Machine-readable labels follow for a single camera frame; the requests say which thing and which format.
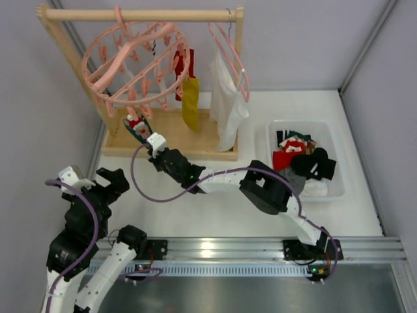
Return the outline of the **grey sock in bin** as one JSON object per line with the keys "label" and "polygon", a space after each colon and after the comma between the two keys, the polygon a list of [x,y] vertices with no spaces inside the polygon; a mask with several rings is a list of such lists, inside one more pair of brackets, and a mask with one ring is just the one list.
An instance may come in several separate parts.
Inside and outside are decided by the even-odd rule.
{"label": "grey sock in bin", "polygon": [[279,174],[282,175],[291,186],[294,188],[296,193],[300,195],[305,187],[306,178],[304,176],[297,175],[291,167],[287,167],[279,171]]}

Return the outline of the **yellow sock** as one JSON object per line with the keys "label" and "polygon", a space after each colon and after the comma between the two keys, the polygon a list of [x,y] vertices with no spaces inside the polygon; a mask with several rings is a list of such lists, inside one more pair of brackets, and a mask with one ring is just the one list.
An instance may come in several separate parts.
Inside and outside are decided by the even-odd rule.
{"label": "yellow sock", "polygon": [[182,82],[182,118],[188,128],[193,132],[199,129],[198,102],[199,80],[188,78]]}

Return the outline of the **aluminium frame rail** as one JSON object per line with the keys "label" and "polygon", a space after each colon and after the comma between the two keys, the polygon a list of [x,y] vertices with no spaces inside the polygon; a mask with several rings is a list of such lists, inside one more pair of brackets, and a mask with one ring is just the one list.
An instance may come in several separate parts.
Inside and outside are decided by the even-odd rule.
{"label": "aluminium frame rail", "polygon": [[[164,276],[283,276],[308,277],[306,267],[284,260],[277,237],[168,238],[167,254],[156,261]],[[344,260],[338,265],[405,263],[401,241],[395,237],[341,237]]]}

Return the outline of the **black white striped sock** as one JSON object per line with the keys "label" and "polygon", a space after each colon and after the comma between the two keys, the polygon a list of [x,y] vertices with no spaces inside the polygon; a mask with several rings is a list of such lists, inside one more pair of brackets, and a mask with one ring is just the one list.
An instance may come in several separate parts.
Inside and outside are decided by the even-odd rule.
{"label": "black white striped sock", "polygon": [[277,139],[277,148],[280,151],[285,150],[286,140],[290,137],[290,130],[277,130],[276,131],[276,139]]}

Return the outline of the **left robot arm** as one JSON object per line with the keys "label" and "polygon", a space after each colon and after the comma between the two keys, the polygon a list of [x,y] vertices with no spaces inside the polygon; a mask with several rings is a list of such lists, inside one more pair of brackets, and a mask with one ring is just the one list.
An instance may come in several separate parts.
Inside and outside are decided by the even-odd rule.
{"label": "left robot arm", "polygon": [[58,178],[45,182],[60,188],[62,199],[70,207],[63,231],[49,247],[43,312],[98,312],[122,270],[145,251],[144,231],[132,225],[121,228],[105,261],[88,284],[80,286],[98,252],[97,242],[108,235],[112,215],[109,206],[130,188],[122,169],[100,168],[96,174],[108,185],[84,178],[76,166],[65,168]]}

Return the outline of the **dark green christmas sock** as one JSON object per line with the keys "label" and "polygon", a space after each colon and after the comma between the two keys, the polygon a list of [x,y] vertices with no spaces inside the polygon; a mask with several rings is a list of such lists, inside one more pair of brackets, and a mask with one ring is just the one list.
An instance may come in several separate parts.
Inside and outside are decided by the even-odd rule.
{"label": "dark green christmas sock", "polygon": [[145,144],[147,138],[153,133],[149,122],[142,113],[138,115],[137,120],[135,120],[132,115],[128,114],[123,122],[127,131],[142,144]]}

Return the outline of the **pink clothes hanger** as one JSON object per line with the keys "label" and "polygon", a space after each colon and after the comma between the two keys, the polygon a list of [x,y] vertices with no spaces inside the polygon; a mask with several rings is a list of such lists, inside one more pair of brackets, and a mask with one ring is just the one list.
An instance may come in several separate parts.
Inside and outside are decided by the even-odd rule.
{"label": "pink clothes hanger", "polygon": [[229,66],[237,79],[237,88],[241,92],[244,101],[248,103],[251,91],[250,80],[233,43],[219,23],[208,22],[208,30],[213,36],[217,48],[223,53],[225,60],[229,63]]}

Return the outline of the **wooden clothes rack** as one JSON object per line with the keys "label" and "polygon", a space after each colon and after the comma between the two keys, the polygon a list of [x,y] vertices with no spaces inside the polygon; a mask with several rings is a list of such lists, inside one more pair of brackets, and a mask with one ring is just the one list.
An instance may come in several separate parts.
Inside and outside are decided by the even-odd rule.
{"label": "wooden clothes rack", "polygon": [[[183,58],[185,70],[190,67],[191,55],[188,42],[178,29],[179,22],[219,24],[233,23],[237,27],[237,37],[230,43],[234,54],[233,70],[240,69],[240,53],[244,23],[244,7],[234,10],[69,10],[55,9],[48,5],[36,8],[37,18],[54,40],[68,64],[72,67],[86,95],[95,105],[107,131],[102,145],[102,153],[109,157],[129,157],[135,149],[135,141],[122,122],[122,115],[142,114],[151,128],[162,134],[171,147],[180,149],[184,155],[194,160],[235,161],[237,147],[226,152],[214,149],[218,136],[214,124],[209,121],[209,112],[197,112],[203,128],[193,133],[186,129],[180,119],[180,110],[170,109],[168,96],[179,96],[185,74],[160,93],[151,92],[152,82],[148,76],[155,73],[156,83],[160,83],[167,72],[160,68],[164,58],[169,59],[170,73],[174,73],[177,59]],[[83,55],[79,55],[62,27],[63,22],[111,22],[111,27],[96,37]],[[138,49],[149,50],[153,40],[163,40],[164,50],[122,87],[112,92],[110,85],[116,75],[126,73],[126,60],[140,61]]]}

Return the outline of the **white shirt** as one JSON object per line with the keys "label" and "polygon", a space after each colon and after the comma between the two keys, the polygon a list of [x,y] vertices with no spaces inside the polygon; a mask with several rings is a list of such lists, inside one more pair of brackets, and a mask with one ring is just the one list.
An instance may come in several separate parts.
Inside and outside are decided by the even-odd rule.
{"label": "white shirt", "polygon": [[217,124],[219,142],[216,150],[224,152],[234,146],[238,128],[241,122],[249,116],[249,111],[219,50],[215,52],[210,71],[212,94],[209,115],[210,120]]}

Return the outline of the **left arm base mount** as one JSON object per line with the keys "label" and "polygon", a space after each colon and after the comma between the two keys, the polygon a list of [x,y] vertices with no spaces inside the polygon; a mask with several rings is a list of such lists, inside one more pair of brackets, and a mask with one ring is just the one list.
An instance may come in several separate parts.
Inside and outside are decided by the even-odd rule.
{"label": "left arm base mount", "polygon": [[149,239],[141,254],[138,254],[128,266],[123,277],[128,280],[144,282],[153,280],[162,274],[156,261],[163,261],[167,254],[167,241]]}

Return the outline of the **clear plastic bin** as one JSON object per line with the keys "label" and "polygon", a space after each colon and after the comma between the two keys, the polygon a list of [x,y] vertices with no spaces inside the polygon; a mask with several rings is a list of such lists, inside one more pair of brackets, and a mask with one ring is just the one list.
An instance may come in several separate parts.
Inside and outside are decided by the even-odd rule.
{"label": "clear plastic bin", "polygon": [[278,119],[266,125],[266,159],[269,166],[272,165],[272,154],[277,148],[276,131],[290,130],[303,135],[310,135],[317,147],[325,149],[329,158],[337,162],[332,180],[322,179],[328,187],[328,195],[325,197],[300,197],[303,201],[336,201],[345,197],[347,192],[347,174],[345,171],[345,159],[339,151],[337,137],[333,134],[328,124],[321,120]]}

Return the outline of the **pink round clip hanger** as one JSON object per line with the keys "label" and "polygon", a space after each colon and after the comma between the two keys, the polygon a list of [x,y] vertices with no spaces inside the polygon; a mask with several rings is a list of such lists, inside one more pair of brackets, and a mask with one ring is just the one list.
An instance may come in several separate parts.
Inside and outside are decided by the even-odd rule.
{"label": "pink round clip hanger", "polygon": [[140,114],[151,118],[153,104],[166,110],[169,95],[177,100],[187,96],[191,49],[173,22],[129,20],[120,6],[112,13],[115,25],[83,55],[83,79],[108,117],[122,107],[135,120]]}

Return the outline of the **white sock in bin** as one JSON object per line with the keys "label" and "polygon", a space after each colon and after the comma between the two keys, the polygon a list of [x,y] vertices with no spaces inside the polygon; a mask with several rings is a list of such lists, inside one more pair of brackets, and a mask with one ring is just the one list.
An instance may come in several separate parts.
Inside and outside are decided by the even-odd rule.
{"label": "white sock in bin", "polygon": [[304,189],[300,193],[302,197],[325,197],[327,195],[328,187],[323,181],[306,181]]}

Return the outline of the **red santa sock in bin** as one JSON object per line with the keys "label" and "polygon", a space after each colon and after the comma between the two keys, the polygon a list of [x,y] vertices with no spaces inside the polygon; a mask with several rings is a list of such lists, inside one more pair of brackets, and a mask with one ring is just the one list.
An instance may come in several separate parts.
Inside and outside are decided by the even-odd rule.
{"label": "red santa sock in bin", "polygon": [[275,171],[281,171],[291,165],[295,156],[306,153],[306,144],[300,139],[288,139],[279,151],[272,154],[272,165]]}

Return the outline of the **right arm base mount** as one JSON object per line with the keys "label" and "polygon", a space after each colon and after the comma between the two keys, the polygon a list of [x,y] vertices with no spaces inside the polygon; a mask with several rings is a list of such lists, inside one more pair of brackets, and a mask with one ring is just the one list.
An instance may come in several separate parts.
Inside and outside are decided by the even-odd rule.
{"label": "right arm base mount", "polygon": [[308,280],[323,283],[329,278],[337,261],[344,260],[338,240],[320,239],[316,246],[296,239],[283,241],[284,260],[306,267]]}

